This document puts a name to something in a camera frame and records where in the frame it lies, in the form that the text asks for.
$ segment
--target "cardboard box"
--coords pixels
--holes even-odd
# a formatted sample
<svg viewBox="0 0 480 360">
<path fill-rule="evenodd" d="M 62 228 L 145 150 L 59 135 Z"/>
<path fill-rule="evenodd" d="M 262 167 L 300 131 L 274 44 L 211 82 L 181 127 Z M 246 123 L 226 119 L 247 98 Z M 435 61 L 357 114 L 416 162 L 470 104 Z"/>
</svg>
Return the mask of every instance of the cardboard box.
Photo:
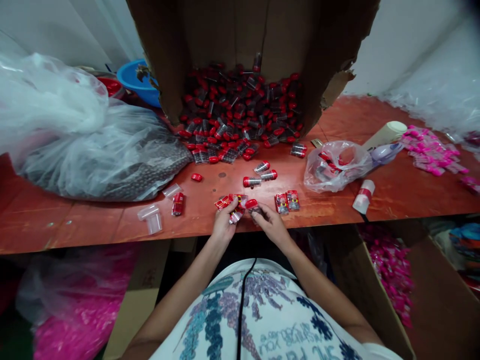
<svg viewBox="0 0 480 360">
<path fill-rule="evenodd" d="M 141 243 L 141 250 L 128 289 L 103 354 L 104 360 L 118 360 L 155 307 L 164 274 L 170 240 Z"/>
<path fill-rule="evenodd" d="M 185 77 L 210 61 L 248 69 L 261 52 L 261 74 L 278 81 L 300 73 L 304 133 L 348 81 L 380 0 L 127 0 L 145 54 L 174 125 Z"/>
<path fill-rule="evenodd" d="M 386 223 L 410 248 L 413 328 L 404 328 L 354 225 L 317 228 L 338 287 L 385 346 L 406 360 L 478 359 L 480 302 L 416 220 Z"/>
</svg>

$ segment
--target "blue plastic basin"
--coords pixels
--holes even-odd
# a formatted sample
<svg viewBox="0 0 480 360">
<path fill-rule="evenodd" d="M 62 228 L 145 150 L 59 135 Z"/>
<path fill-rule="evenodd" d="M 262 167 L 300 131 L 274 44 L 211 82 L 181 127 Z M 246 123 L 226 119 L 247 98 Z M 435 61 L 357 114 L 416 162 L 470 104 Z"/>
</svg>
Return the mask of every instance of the blue plastic basin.
<svg viewBox="0 0 480 360">
<path fill-rule="evenodd" d="M 150 85 L 147 77 L 143 81 L 137 79 L 137 72 L 139 65 L 147 65 L 144 59 L 135 60 L 123 65 L 116 73 L 116 77 L 121 84 L 138 95 L 147 104 L 161 108 L 159 102 L 159 91 Z"/>
</svg>

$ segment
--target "small plastic bag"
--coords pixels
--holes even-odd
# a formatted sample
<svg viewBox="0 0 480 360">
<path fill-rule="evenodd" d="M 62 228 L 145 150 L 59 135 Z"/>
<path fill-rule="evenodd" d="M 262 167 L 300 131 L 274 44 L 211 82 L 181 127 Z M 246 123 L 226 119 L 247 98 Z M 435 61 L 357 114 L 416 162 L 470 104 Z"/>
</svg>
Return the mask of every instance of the small plastic bag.
<svg viewBox="0 0 480 360">
<path fill-rule="evenodd" d="M 360 145 L 330 141 L 308 155 L 303 183 L 316 193 L 336 193 L 367 174 L 372 167 L 372 157 Z"/>
</svg>

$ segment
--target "wooden table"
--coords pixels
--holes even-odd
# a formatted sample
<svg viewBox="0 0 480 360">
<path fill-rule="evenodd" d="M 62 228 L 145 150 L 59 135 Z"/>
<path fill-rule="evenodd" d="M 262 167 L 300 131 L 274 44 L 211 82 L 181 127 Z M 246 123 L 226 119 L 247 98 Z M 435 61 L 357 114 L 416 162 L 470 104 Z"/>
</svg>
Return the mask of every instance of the wooden table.
<svg viewBox="0 0 480 360">
<path fill-rule="evenodd" d="M 302 140 L 313 149 L 310 140 L 351 140 L 363 143 L 384 123 L 397 120 L 421 125 L 405 112 L 374 98 L 340 98 L 325 111 L 319 124 Z M 297 190 L 301 210 L 284 217 L 289 228 L 362 222 L 352 203 L 361 181 L 345 190 L 321 194 L 306 190 L 303 175 L 306 159 L 289 155 L 290 147 L 280 144 L 260 150 L 250 162 L 238 159 L 233 165 L 189 164 L 172 181 L 186 196 L 184 214 L 171 216 L 172 202 L 161 194 L 155 201 L 143 203 L 95 203 L 72 201 L 47 193 L 16 176 L 9 159 L 0 157 L 0 254 L 38 252 L 47 249 L 169 239 L 211 233 L 216 208 L 213 203 L 229 193 L 247 194 L 274 206 L 274 195 Z M 480 178 L 478 162 L 462 152 L 462 164 Z M 253 176 L 253 168 L 268 160 L 278 179 L 261 187 L 245 189 L 244 176 Z M 192 173 L 203 176 L 201 183 L 190 179 Z M 412 158 L 403 151 L 394 162 L 371 175 L 376 184 L 367 216 L 371 221 L 435 215 L 480 212 L 480 201 L 457 183 L 459 175 L 441 177 L 413 167 Z M 137 213 L 151 203 L 161 212 L 163 231 L 148 236 L 147 226 Z M 238 232 L 259 230 L 246 215 Z"/>
</svg>

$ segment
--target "torn cardboard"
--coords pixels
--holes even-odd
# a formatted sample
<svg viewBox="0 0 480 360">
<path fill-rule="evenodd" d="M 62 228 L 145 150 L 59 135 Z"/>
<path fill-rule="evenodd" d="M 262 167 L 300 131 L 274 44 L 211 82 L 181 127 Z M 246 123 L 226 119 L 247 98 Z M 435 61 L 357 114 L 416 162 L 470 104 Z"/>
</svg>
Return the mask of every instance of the torn cardboard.
<svg viewBox="0 0 480 360">
<path fill-rule="evenodd" d="M 173 125 L 179 124 L 184 81 L 192 66 L 222 61 L 229 69 L 238 63 L 249 68 L 261 52 L 267 81 L 300 73 L 304 134 L 352 79 L 335 76 L 356 60 L 379 2 L 127 0 L 161 89 L 163 111 Z M 325 93 L 332 81 L 337 90 Z"/>
</svg>

